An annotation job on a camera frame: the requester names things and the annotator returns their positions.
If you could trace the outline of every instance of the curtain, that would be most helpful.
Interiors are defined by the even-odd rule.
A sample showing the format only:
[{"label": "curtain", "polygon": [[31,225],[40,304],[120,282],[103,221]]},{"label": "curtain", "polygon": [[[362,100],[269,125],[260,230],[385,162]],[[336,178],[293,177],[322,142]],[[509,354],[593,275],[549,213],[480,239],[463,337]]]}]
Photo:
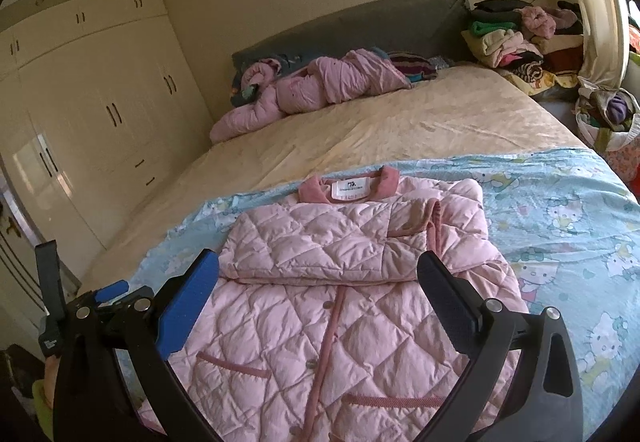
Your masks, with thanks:
[{"label": "curtain", "polygon": [[626,0],[578,0],[584,25],[584,64],[579,75],[601,88],[619,88],[628,64]]}]

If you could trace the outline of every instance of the beige bed sheet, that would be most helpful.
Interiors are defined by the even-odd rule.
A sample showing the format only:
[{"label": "beige bed sheet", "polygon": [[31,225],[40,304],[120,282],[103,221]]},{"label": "beige bed sheet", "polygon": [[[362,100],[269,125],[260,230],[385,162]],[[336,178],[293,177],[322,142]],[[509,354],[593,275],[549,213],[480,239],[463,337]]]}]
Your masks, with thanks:
[{"label": "beige bed sheet", "polygon": [[288,117],[212,147],[132,218],[81,291],[129,279],[168,229],[215,197],[385,161],[554,147],[583,144],[497,73],[442,70],[413,89]]}]

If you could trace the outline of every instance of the wardrobe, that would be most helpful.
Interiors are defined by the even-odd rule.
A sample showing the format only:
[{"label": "wardrobe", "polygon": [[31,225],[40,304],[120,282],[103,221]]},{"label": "wardrobe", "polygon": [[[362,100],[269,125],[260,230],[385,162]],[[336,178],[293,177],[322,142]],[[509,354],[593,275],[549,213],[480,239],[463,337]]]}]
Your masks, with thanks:
[{"label": "wardrobe", "polygon": [[0,33],[0,154],[78,277],[210,145],[162,0],[73,0]]}]

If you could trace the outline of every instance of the clothing label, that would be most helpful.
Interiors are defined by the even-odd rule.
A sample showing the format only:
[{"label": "clothing label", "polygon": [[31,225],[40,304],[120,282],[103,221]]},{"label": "clothing label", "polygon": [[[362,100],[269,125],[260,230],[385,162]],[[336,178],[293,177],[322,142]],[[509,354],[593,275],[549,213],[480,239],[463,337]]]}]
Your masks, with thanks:
[{"label": "clothing label", "polygon": [[331,197],[334,200],[349,202],[369,196],[371,189],[369,177],[340,180],[331,184]]}]

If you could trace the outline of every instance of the blue blanket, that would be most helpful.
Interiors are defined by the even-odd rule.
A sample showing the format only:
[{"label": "blue blanket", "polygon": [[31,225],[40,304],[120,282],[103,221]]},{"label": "blue blanket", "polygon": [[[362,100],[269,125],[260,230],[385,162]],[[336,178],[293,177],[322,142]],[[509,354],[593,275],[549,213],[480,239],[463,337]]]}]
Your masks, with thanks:
[{"label": "blue blanket", "polygon": [[[388,165],[404,175],[447,181],[473,177],[481,183],[490,238],[516,271],[530,312],[554,305],[564,317],[578,359],[586,440],[640,363],[640,207],[635,197],[585,149]],[[238,214],[276,202],[296,186],[204,203],[148,252],[130,284],[158,291],[200,250],[222,246]]]}]

